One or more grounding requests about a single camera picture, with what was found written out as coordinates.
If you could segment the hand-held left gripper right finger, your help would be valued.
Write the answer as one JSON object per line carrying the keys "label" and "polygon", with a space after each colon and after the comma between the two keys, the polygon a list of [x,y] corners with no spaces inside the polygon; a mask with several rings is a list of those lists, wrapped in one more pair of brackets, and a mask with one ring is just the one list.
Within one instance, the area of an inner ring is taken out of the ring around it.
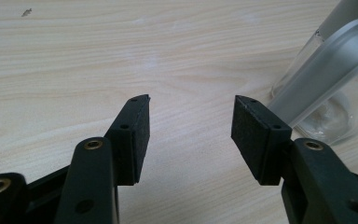
{"label": "hand-held left gripper right finger", "polygon": [[291,134],[292,129],[259,101],[235,96],[231,138],[260,185],[280,183],[282,151],[290,145]]}

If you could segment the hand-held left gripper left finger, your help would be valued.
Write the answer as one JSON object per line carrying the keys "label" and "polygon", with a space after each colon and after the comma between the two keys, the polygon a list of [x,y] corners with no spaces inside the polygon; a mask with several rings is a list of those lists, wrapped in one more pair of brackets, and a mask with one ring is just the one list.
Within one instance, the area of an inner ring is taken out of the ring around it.
{"label": "hand-held left gripper left finger", "polygon": [[104,135],[111,141],[116,181],[133,186],[140,181],[150,138],[148,94],[130,98]]}

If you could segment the clear container with grey lid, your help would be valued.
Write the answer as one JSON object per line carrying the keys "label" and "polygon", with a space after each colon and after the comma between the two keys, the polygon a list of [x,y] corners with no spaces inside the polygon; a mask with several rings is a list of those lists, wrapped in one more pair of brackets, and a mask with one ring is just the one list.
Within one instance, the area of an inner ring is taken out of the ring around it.
{"label": "clear container with grey lid", "polygon": [[358,0],[341,0],[271,89],[268,108],[303,135],[358,134]]}

